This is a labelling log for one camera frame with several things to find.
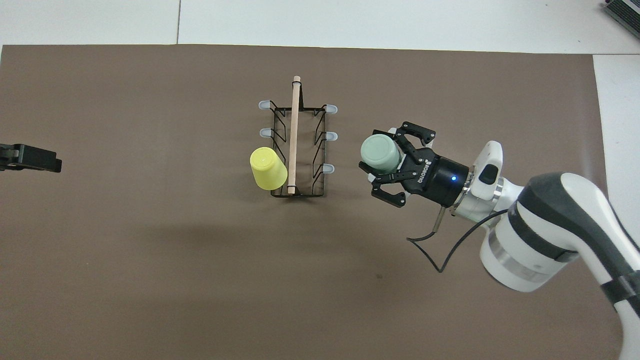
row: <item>table surface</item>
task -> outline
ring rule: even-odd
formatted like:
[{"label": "table surface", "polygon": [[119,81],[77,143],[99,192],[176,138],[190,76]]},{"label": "table surface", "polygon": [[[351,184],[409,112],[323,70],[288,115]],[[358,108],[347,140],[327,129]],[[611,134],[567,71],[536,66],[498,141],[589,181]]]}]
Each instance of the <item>table surface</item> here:
[{"label": "table surface", "polygon": [[[597,0],[0,1],[3,44],[241,44],[594,54],[609,196],[640,238],[640,40]],[[290,19],[297,15],[298,22]],[[19,142],[19,139],[3,139]]]}]

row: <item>cable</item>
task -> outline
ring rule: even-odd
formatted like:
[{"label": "cable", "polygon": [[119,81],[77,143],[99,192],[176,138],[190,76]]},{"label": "cable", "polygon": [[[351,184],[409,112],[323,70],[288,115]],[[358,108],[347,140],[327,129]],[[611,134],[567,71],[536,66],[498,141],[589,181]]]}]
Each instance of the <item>cable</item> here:
[{"label": "cable", "polygon": [[473,233],[478,227],[480,227],[482,224],[484,224],[485,222],[499,216],[502,215],[504,213],[506,213],[508,211],[508,209],[505,210],[500,210],[496,213],[493,213],[489,216],[487,216],[486,218],[480,220],[476,225],[473,225],[471,227],[471,229],[469,229],[461,238],[460,240],[458,240],[458,242],[456,242],[455,245],[453,245],[453,247],[451,248],[451,251],[449,251],[449,255],[447,255],[447,257],[444,259],[444,263],[442,263],[442,267],[438,267],[438,265],[436,265],[435,261],[433,261],[433,259],[431,258],[431,256],[429,256],[429,254],[427,254],[426,251],[424,251],[424,249],[422,247],[420,247],[420,245],[416,244],[418,241],[422,241],[425,239],[428,239],[430,237],[432,237],[435,233],[432,232],[431,234],[424,236],[422,238],[419,239],[409,239],[407,238],[407,241],[409,241],[410,243],[414,244],[415,247],[417,247],[420,252],[425,255],[427,257],[427,259],[429,259],[429,261],[431,262],[431,264],[433,265],[433,267],[436,269],[437,272],[442,273],[444,271],[444,268],[447,267],[447,264],[449,262],[449,260],[451,259],[451,256],[453,255],[453,252],[456,251],[456,249],[460,246],[460,244],[462,244],[463,241],[465,241],[469,235],[471,235],[471,233]]}]

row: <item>wooden rod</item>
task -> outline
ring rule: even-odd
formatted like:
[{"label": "wooden rod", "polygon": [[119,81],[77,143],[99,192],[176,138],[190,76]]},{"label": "wooden rod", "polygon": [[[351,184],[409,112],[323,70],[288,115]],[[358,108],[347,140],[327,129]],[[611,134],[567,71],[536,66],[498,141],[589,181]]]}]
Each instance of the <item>wooden rod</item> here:
[{"label": "wooden rod", "polygon": [[289,138],[289,182],[287,193],[296,193],[296,153],[298,151],[298,112],[300,111],[300,77],[293,77],[293,95],[291,97],[291,133]]}]

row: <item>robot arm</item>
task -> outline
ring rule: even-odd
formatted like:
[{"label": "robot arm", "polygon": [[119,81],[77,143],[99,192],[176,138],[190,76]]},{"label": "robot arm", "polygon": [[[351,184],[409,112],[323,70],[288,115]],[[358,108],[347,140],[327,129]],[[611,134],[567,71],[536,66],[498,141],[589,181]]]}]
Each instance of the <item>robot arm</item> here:
[{"label": "robot arm", "polygon": [[[405,124],[411,125],[414,131],[420,128]],[[398,137],[404,134],[394,134],[394,130],[387,134],[398,142]],[[435,136],[435,132],[425,131]],[[582,257],[621,318],[624,340],[620,359],[637,358],[640,354],[640,249],[618,222],[604,194],[591,181],[575,174],[555,173],[536,176],[525,187],[514,185],[501,176],[502,147],[497,142],[488,142],[470,168],[425,147],[411,151],[428,153],[429,158],[399,156],[400,163],[391,167],[391,172],[381,172],[375,169],[377,163],[371,161],[378,154],[367,145],[369,140],[363,143],[364,162],[360,168],[369,172],[373,196],[401,207],[406,203],[406,195],[418,194],[439,203],[443,209],[449,208],[453,215],[473,222],[507,210],[483,225],[487,234],[480,251],[487,272],[503,285],[516,291],[533,291],[566,264]],[[400,146],[403,152],[407,148]],[[381,179],[382,183],[385,179],[397,179],[393,182],[400,182],[406,193],[387,194],[398,200],[389,201],[391,198],[378,193]]]}]

